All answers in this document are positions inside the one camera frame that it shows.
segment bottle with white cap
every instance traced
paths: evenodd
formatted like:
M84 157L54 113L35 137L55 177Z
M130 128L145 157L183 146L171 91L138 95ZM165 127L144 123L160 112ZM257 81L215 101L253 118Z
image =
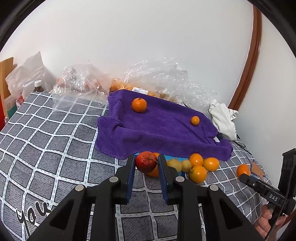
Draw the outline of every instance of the bottle with white cap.
M42 81L41 80L36 80L34 82L34 92L44 92L44 89L42 88Z

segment white bottle cap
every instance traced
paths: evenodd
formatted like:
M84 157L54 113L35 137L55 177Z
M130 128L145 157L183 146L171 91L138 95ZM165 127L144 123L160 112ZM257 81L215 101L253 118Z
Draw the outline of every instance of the white bottle cap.
M42 85L42 81L41 80L36 80L34 82L34 87L40 87Z

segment gray tablecloth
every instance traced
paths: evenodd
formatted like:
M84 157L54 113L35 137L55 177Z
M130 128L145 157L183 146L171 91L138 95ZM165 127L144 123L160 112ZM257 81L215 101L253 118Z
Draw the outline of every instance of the gray tablecloth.
M49 213L77 184L100 184L125 165L126 160L94 149L101 115L108 115L107 106L86 100L52 113L51 95L32 93L1 131L0 214L15 240L26 240L45 219L39 207L47 206ZM255 160L236 143L232 145L230 160L208 172L203 185L218 185L253 223L264 201L239 183L235 173L241 163L250 165ZM200 215L205 240L202 211ZM137 170L130 203L116 206L116 218L118 240L176 239L177 206L165 205L157 178Z

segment white label sticker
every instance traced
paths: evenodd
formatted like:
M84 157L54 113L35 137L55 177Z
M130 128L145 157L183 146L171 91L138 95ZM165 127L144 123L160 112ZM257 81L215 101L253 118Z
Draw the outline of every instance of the white label sticker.
M137 88L137 87L134 87L132 89L132 91L137 92L137 93L141 93L141 94L144 94L144 95L147 95L148 94L148 91L147 90L140 89L140 88Z

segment white wall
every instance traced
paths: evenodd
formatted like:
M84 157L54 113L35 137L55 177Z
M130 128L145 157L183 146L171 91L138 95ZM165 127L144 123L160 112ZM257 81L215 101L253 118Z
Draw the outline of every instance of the white wall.
M193 80L228 104L251 33L247 0L47 0L13 33L0 60L13 56L21 64L41 51L54 79L71 64L120 74L147 58L180 57Z
M296 147L296 58L264 16L262 28L258 63L235 125L277 186L282 153Z

